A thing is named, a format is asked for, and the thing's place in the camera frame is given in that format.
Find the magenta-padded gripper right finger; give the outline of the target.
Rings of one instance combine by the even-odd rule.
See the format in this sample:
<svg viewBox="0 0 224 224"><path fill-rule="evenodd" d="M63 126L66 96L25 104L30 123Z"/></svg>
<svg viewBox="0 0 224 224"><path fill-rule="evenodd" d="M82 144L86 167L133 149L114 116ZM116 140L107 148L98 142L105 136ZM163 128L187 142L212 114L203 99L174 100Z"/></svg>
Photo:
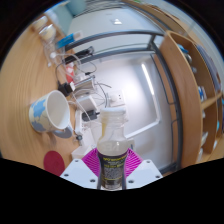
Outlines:
<svg viewBox="0 0 224 224"><path fill-rule="evenodd" d="M128 150L126 158L127 189L141 188L161 178L162 174L150 159L143 160L135 151Z"/></svg>

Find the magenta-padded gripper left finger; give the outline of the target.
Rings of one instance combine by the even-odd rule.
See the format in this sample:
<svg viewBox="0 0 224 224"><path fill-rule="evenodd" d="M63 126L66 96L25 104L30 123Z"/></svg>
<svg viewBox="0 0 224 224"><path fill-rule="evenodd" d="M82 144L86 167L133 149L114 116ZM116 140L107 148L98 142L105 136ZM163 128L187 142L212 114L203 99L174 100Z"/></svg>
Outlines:
<svg viewBox="0 0 224 224"><path fill-rule="evenodd" d="M100 163L97 150L93 149L82 159L73 159L60 177L83 188L96 189L99 174Z"/></svg>

